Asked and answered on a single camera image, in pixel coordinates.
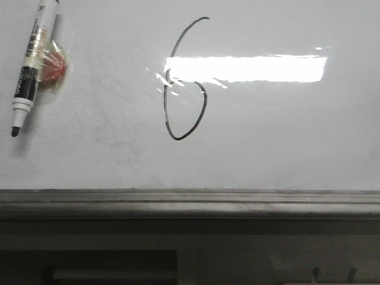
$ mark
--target whiteboard frame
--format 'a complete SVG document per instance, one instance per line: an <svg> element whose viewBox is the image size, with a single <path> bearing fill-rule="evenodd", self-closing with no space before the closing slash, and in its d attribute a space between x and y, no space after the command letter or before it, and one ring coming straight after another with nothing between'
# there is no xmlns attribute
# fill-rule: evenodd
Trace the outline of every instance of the whiteboard frame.
<svg viewBox="0 0 380 285"><path fill-rule="evenodd" d="M380 191L0 190L0 219L380 219Z"/></svg>

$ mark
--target whiteboard marker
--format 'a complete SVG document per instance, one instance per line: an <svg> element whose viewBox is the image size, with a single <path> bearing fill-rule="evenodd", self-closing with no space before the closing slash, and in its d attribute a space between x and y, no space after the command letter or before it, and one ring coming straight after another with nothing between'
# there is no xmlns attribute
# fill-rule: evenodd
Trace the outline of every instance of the whiteboard marker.
<svg viewBox="0 0 380 285"><path fill-rule="evenodd" d="M38 76L43 66L42 52L50 38L59 0L40 0L34 26L25 52L13 99L12 137L16 137L30 113L38 88Z"/></svg>

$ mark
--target white surface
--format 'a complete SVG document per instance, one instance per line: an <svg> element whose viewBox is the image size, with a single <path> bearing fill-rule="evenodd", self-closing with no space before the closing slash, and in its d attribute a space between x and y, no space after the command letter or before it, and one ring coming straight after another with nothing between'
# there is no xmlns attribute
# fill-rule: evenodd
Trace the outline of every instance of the white surface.
<svg viewBox="0 0 380 285"><path fill-rule="evenodd" d="M37 5L0 0L0 188L380 189L380 1L62 0L53 33L69 52L65 83L38 95L15 139ZM172 140L156 73L201 16L211 19L176 56L316 55L322 80L204 83L200 126ZM199 90L177 85L168 100L183 134Z"/></svg>

